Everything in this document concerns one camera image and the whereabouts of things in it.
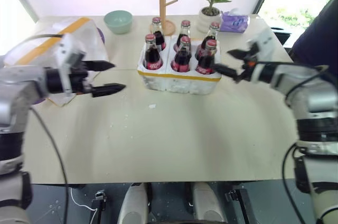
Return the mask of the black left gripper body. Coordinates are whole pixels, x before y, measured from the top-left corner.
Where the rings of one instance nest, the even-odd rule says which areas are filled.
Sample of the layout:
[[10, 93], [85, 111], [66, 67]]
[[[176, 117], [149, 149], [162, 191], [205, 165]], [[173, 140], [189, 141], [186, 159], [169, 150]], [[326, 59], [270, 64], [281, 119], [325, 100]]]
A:
[[69, 79], [72, 93], [89, 94], [92, 85], [88, 81], [89, 71], [92, 71], [92, 61], [80, 61], [71, 67]]

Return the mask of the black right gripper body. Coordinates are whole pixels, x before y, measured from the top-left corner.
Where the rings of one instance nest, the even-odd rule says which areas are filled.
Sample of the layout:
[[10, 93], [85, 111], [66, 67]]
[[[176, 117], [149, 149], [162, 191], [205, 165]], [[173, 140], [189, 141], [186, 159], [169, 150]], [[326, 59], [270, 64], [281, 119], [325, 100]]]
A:
[[240, 74], [240, 80], [250, 81], [254, 68], [258, 62], [259, 47], [257, 43], [252, 43], [250, 49], [246, 51], [243, 58], [243, 72]]

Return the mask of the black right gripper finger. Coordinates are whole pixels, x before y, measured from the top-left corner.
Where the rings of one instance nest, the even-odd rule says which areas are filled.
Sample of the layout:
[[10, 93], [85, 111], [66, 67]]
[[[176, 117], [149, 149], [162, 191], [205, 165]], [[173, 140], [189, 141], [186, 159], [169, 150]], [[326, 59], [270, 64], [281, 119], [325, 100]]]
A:
[[237, 60], [248, 61], [250, 59], [249, 51], [246, 50], [233, 49], [227, 51], [227, 53]]
[[231, 78], [236, 83], [239, 83], [242, 80], [235, 69], [230, 68], [225, 64], [215, 63], [212, 68], [215, 72]]

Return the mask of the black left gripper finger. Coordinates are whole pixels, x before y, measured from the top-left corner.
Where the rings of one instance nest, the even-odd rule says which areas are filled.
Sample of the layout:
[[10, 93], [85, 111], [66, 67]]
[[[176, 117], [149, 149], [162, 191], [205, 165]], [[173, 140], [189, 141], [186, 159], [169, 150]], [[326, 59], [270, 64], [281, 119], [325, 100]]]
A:
[[108, 83], [104, 84], [103, 86], [92, 87], [91, 94], [93, 98], [102, 97], [102, 96], [109, 96], [116, 94], [126, 88], [126, 85], [120, 83]]
[[114, 68], [115, 65], [105, 60], [84, 61], [88, 71], [106, 71]]

